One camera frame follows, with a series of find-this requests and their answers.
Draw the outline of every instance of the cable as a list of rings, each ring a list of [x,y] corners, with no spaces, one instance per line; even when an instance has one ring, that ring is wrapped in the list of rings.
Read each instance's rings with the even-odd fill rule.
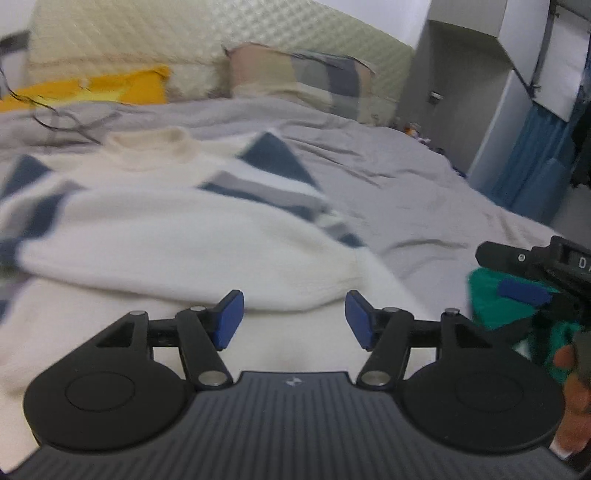
[[[85,139],[90,140],[91,142],[100,144],[100,141],[98,141],[96,138],[92,137],[91,135],[89,135],[89,133],[87,132],[87,130],[94,128],[94,127],[98,127],[99,125],[102,125],[104,122],[114,118],[117,116],[116,112],[110,113],[108,116],[95,120],[94,122],[91,122],[89,124],[83,124],[82,122],[80,122],[76,116],[73,113],[70,112],[59,112],[58,110],[56,110],[55,108],[53,108],[50,105],[46,105],[45,103],[39,102],[37,100],[34,100],[28,96],[25,95],[19,95],[17,93],[14,92],[14,90],[12,90],[10,88],[10,85],[8,84],[8,79],[6,77],[6,74],[4,73],[4,69],[2,68],[2,60],[4,58],[4,55],[2,54],[2,52],[0,52],[0,75],[2,76],[2,80],[4,83],[4,86],[6,87],[6,90],[8,91],[8,93],[10,94],[10,96],[12,98],[14,98],[15,100],[18,100],[19,102],[23,102],[23,103],[27,103],[30,106],[30,115],[31,118],[33,120],[35,120],[35,122],[37,122],[39,125],[41,125],[44,128],[47,128],[49,131],[51,132],[75,132],[78,133],[79,135],[83,136]],[[53,125],[48,125],[47,123],[43,122],[42,120],[40,120],[37,115],[36,115],[36,107],[37,106],[41,106],[43,108],[47,108],[48,110],[50,110],[52,112],[52,123],[54,119],[58,119],[62,118],[62,117],[68,117],[70,118],[75,126],[74,127],[54,127]]]

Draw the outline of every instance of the floor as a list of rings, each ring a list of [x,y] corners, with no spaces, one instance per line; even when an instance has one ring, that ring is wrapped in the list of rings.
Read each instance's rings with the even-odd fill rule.
[[[591,190],[585,186],[569,189],[552,228],[565,238],[591,248]]]

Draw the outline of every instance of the screw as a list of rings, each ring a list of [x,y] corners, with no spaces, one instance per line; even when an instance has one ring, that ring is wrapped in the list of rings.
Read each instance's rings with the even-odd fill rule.
[[[228,381],[228,376],[218,370],[208,370],[197,378],[199,383],[208,387],[219,387]]]
[[[370,387],[383,387],[387,385],[392,377],[380,370],[371,370],[361,375],[361,381]]]

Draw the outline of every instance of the green fabric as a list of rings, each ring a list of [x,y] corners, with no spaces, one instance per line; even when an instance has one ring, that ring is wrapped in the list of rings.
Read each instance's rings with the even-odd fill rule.
[[[520,301],[499,297],[496,293],[499,283],[506,279],[513,278],[521,283],[543,286],[550,292],[557,290],[538,282],[524,280],[487,268],[474,270],[468,278],[470,298],[472,301],[472,318],[476,323],[483,325],[488,330],[508,325],[516,320],[531,317],[536,309],[531,305]],[[552,327],[550,334],[550,351],[544,362],[544,367],[552,377],[560,383],[564,383],[569,372],[558,369],[554,366],[554,354],[562,347],[569,344],[575,332],[582,327],[574,322],[560,322]],[[530,351],[534,351],[534,338],[528,339]]]

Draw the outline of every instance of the person's hand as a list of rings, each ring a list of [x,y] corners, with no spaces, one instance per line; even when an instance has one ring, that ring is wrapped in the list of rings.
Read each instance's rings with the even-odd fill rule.
[[[563,369],[575,366],[574,349],[566,346],[556,352],[554,364]],[[576,374],[569,375],[564,384],[566,411],[556,434],[558,445],[573,453],[585,449],[591,439],[591,414],[587,413],[591,403],[589,386],[583,385]]]

